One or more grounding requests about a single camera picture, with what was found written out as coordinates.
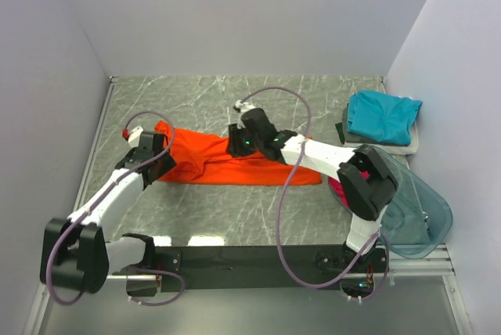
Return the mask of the black base crossbar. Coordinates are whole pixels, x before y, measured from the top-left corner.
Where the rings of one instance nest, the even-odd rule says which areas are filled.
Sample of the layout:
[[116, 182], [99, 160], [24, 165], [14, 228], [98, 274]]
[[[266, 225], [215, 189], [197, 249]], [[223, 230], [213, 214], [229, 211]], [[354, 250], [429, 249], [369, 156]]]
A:
[[[338, 276], [355, 253], [341, 245], [292, 245], [282, 248], [286, 262], [297, 277], [307, 283], [320, 284]], [[373, 248], [361, 256], [339, 283], [383, 273], [387, 262], [383, 248]], [[276, 246], [198, 246], [156, 247], [156, 260], [151, 269], [174, 272], [191, 290], [286, 288], [297, 286], [283, 267]], [[133, 297], [153, 297], [156, 293], [174, 293], [180, 282], [174, 277], [138, 273], [133, 268], [122, 270], [128, 276], [126, 291]]]

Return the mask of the white folded t shirt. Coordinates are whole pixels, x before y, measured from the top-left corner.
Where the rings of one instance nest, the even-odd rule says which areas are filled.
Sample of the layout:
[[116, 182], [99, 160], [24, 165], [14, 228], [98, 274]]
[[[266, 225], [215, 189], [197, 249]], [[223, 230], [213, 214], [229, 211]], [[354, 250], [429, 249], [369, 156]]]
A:
[[343, 126], [341, 130], [344, 136], [344, 147], [356, 148], [361, 145], [369, 145], [382, 149], [386, 153], [393, 155], [402, 155], [402, 156], [412, 155], [416, 153], [419, 147], [418, 133], [415, 124], [413, 124], [412, 127], [409, 129], [411, 136], [411, 143], [407, 146], [377, 143], [374, 142], [372, 139], [368, 139], [348, 132], [345, 126]]

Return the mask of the aluminium frame rail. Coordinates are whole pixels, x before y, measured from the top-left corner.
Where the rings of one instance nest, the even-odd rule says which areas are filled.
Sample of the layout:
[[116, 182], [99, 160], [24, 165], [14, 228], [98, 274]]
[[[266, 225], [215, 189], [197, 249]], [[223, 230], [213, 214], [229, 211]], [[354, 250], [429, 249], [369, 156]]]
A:
[[73, 206], [73, 209], [71, 211], [71, 214], [76, 212], [84, 201], [85, 194], [86, 194], [87, 188], [88, 188], [89, 175], [91, 173], [93, 164], [95, 162], [96, 151], [98, 148], [99, 140], [100, 140], [102, 132], [103, 132], [103, 124], [104, 124], [106, 115], [108, 113], [109, 107], [110, 107], [110, 101], [111, 101], [111, 97], [114, 93], [114, 88], [116, 86], [117, 79], [118, 79], [117, 76], [110, 76], [110, 82], [109, 82], [108, 89], [106, 91], [106, 97], [104, 99], [103, 107], [101, 109], [98, 123], [96, 125], [96, 132], [95, 132], [93, 140], [92, 140], [91, 149], [90, 149], [88, 159], [87, 159], [86, 164], [85, 164], [85, 169], [84, 169], [84, 172], [83, 172], [83, 175], [81, 178], [80, 185], [78, 187], [77, 196], [76, 196], [76, 199], [74, 201], [74, 206]]

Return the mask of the blue transparent plastic bin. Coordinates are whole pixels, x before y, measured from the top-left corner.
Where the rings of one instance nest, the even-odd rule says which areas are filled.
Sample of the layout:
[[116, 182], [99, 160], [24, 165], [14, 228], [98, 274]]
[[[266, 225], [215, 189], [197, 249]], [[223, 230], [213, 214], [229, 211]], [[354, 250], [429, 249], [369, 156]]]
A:
[[390, 249], [398, 256], [407, 259], [421, 259], [429, 255], [449, 232], [452, 226], [452, 211], [447, 202], [426, 182], [416, 176], [409, 170], [409, 167], [401, 162], [398, 158], [386, 153], [382, 149], [373, 147], [382, 157], [385, 164], [389, 167], [391, 173], [395, 176], [398, 182], [398, 190], [414, 191], [420, 201], [420, 205], [426, 215], [428, 234], [430, 237], [429, 244], [423, 249], [414, 248], [396, 248], [392, 247], [388, 238], [382, 233], [381, 223], [379, 231], [371, 236], [368, 240], [375, 247], [378, 238], [386, 237], [390, 244]]

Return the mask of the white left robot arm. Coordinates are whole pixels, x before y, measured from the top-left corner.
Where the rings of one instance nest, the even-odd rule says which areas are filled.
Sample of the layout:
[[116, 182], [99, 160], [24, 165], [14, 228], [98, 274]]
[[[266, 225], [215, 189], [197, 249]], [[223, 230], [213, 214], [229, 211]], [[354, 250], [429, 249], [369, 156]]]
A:
[[133, 201], [175, 167], [171, 141], [141, 128], [124, 134], [131, 149], [105, 185], [73, 214], [53, 218], [45, 227], [40, 280], [51, 293], [64, 288], [94, 294], [110, 273], [131, 266], [146, 274], [156, 266], [153, 237], [125, 233], [113, 241], [111, 235]]

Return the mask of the orange t shirt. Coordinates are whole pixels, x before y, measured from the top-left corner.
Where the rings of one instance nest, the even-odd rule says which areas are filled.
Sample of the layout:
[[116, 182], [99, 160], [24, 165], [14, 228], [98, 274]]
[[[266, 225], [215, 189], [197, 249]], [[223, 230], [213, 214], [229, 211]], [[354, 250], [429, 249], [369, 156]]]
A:
[[175, 135], [164, 121], [155, 131], [173, 139], [170, 154], [176, 166], [160, 179], [197, 185], [281, 186], [292, 167], [265, 159], [261, 153], [233, 158], [226, 152], [228, 139], [177, 128]]

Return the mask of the teal grey t shirt in bin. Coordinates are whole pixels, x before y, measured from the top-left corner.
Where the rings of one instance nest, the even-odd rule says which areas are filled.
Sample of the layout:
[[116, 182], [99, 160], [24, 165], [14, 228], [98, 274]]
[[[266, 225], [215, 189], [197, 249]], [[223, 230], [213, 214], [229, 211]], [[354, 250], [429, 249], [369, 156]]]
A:
[[392, 247], [423, 249], [429, 242], [426, 215], [414, 191], [399, 190], [387, 206], [382, 233]]

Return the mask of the dark green folded t shirt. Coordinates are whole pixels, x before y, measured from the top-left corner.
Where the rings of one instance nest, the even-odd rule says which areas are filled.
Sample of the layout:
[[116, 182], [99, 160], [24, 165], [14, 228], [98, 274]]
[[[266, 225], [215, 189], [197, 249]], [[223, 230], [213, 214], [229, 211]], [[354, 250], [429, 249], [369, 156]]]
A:
[[336, 128], [338, 138], [339, 138], [341, 144], [344, 145], [346, 143], [346, 138], [345, 138], [343, 123], [342, 122], [336, 123], [335, 128]]

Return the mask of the grey folded t shirt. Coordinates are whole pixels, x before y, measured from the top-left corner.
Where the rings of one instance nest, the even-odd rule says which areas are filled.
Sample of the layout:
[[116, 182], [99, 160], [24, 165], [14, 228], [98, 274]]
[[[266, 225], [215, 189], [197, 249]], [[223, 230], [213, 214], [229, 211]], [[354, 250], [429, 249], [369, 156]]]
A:
[[351, 133], [348, 130], [348, 108], [347, 107], [345, 107], [343, 110], [341, 123], [342, 123], [342, 130], [343, 130], [344, 137], [346, 139], [350, 139]]

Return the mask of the magenta t shirt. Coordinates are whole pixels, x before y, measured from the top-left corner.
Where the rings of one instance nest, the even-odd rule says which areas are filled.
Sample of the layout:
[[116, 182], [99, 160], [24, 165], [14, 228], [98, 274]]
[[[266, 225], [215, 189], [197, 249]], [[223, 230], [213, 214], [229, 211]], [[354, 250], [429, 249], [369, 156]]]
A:
[[333, 193], [333, 196], [340, 201], [340, 203], [344, 206], [344, 208], [346, 208], [350, 211], [350, 207], [348, 205], [348, 201], [347, 201], [346, 196], [344, 194], [344, 190], [343, 190], [341, 183], [332, 177], [329, 177], [327, 179], [327, 183], [328, 183], [328, 186]]

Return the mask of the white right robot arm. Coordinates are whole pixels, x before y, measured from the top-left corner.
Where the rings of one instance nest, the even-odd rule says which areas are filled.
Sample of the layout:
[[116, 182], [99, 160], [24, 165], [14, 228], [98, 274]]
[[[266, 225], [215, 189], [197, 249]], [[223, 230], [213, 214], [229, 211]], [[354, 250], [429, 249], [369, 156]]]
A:
[[352, 212], [345, 241], [344, 264], [354, 272], [370, 262], [368, 240], [380, 229], [388, 204], [398, 190], [398, 182], [380, 154], [367, 145], [359, 148], [332, 146], [309, 139], [295, 131], [279, 131], [265, 111], [250, 103], [234, 106], [238, 121], [229, 126], [227, 153], [247, 157], [259, 152], [267, 160], [307, 168], [333, 178]]

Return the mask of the teal folded t shirt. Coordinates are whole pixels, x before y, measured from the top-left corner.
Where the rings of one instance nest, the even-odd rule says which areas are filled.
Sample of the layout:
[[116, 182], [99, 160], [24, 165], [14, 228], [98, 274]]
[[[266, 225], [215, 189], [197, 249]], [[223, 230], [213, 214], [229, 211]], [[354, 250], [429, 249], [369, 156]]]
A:
[[347, 129], [375, 142], [407, 146], [422, 104], [409, 97], [362, 90], [349, 99]]

